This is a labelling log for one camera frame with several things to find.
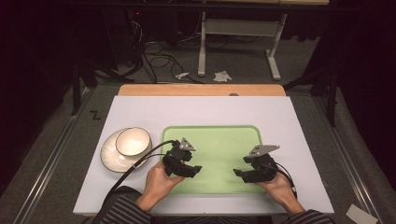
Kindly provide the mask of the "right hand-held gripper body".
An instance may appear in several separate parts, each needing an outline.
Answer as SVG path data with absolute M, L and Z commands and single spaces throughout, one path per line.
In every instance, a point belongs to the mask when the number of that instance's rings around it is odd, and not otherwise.
M 257 178 L 257 183 L 271 181 L 276 177 L 278 168 L 269 153 L 277 149 L 279 146 L 257 145 L 243 158 L 245 163 L 252 166 L 251 177 Z

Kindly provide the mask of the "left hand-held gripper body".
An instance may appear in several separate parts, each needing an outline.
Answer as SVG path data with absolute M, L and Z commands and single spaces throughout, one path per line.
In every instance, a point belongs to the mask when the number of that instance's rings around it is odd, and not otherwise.
M 189 166 L 186 161 L 191 160 L 193 151 L 195 147 L 185 137 L 180 141 L 176 140 L 162 158 L 166 174 L 170 176 L 174 171 L 186 170 Z

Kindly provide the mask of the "person's right hand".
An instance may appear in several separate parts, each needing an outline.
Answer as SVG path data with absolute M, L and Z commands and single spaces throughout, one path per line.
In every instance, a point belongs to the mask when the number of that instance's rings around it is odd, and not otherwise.
M 270 197 L 284 209 L 290 207 L 295 201 L 289 180 L 280 173 L 277 173 L 271 181 L 259 182 L 258 186 L 265 189 Z

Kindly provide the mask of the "person's left hand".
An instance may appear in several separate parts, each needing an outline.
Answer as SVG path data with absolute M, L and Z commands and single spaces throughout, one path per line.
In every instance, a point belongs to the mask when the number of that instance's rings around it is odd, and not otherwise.
M 152 205 L 155 205 L 183 180 L 182 176 L 168 176 L 165 172 L 165 165 L 159 161 L 148 171 L 144 195 Z

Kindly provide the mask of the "green tray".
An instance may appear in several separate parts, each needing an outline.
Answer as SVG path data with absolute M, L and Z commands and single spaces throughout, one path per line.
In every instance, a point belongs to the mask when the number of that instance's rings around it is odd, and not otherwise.
M 194 178 L 186 178 L 173 189 L 174 194 L 243 194 L 260 190 L 234 173 L 251 166 L 243 158 L 262 143 L 254 126 L 169 126 L 163 141 L 185 137 L 196 150 L 188 165 L 201 166 Z

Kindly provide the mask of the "white bowl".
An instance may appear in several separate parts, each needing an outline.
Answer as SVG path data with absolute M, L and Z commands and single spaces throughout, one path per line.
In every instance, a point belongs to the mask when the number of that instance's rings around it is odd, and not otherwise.
M 117 137 L 116 149 L 123 156 L 140 155 L 151 149 L 150 135 L 142 128 L 129 128 Z

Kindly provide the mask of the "white table mat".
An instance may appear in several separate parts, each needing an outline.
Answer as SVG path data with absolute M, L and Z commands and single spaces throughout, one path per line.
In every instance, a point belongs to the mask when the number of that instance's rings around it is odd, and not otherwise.
M 169 126 L 254 126 L 262 144 L 279 146 L 272 157 L 286 167 L 306 208 L 333 211 L 290 98 L 286 96 L 117 96 L 99 140 L 116 131 L 140 127 L 154 144 Z M 243 194 L 174 194 L 158 203 L 155 216 L 277 215 L 283 208 L 260 192 Z

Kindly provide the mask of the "white ribbed plate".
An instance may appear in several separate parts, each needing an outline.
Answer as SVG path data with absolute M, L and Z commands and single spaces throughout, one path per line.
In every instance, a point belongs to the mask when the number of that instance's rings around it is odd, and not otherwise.
M 110 171 L 116 173 L 125 173 L 129 168 L 131 168 L 138 160 L 140 160 L 147 152 L 143 152 L 137 156 L 123 156 L 116 149 L 117 137 L 126 129 L 116 131 L 111 134 L 107 140 L 103 143 L 100 153 L 100 158 L 102 164 Z

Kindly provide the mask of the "wooden table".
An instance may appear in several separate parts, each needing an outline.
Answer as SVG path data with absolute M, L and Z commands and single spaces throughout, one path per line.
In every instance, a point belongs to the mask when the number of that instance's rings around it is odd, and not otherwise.
M 285 96 L 278 84 L 125 84 L 120 96 Z

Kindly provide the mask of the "crumpled white paper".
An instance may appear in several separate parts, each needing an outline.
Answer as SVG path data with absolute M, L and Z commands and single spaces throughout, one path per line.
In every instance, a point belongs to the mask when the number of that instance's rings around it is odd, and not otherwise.
M 232 80 L 232 78 L 226 71 L 217 72 L 214 77 L 214 81 L 217 82 L 228 82 L 229 80 Z

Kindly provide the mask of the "flat white paper sheet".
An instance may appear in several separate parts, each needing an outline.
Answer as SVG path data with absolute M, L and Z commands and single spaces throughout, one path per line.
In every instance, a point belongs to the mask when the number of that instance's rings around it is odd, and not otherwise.
M 346 215 L 356 224 L 377 224 L 378 219 L 366 213 L 355 204 L 350 205 Z

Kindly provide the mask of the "metal floor rail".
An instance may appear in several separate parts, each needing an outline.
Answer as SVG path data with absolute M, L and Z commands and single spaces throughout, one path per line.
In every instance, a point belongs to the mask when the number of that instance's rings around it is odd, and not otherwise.
M 35 211 L 35 208 L 41 199 L 50 179 L 58 166 L 58 163 L 64 154 L 65 145 L 68 138 L 73 131 L 78 117 L 81 113 L 82 107 L 87 103 L 89 98 L 92 96 L 92 90 L 86 87 L 80 95 L 80 106 L 76 112 L 66 122 L 66 125 L 58 138 L 54 149 L 51 151 L 49 158 L 47 159 L 43 169 L 41 170 L 38 178 L 36 179 L 32 189 L 30 190 L 27 198 L 25 199 L 19 213 L 14 218 L 12 224 L 28 224 L 28 221 Z
M 313 101 L 322 119 L 324 120 L 327 129 L 330 131 L 332 140 L 336 145 L 336 151 L 342 164 L 343 170 L 345 171 L 349 184 L 352 187 L 357 200 L 359 201 L 360 209 L 363 210 L 365 213 L 369 214 L 370 216 L 377 218 L 376 224 L 382 224 L 381 216 L 378 214 L 377 209 L 375 208 L 369 190 L 363 183 L 361 176 L 358 174 L 358 170 L 354 165 L 351 157 L 349 156 L 347 148 L 343 143 L 339 132 L 329 122 L 325 103 L 320 97 L 314 97 Z

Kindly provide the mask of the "white desk frame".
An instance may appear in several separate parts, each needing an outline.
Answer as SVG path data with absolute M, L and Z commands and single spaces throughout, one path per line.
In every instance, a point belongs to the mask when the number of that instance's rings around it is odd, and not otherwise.
M 282 14 L 278 21 L 242 21 L 226 19 L 208 19 L 206 13 L 201 13 L 201 37 L 198 57 L 197 73 L 199 77 L 205 75 L 206 36 L 207 35 L 243 35 L 272 37 L 273 45 L 265 51 L 273 80 L 280 80 L 281 76 L 276 64 L 276 49 L 283 33 L 288 15 Z

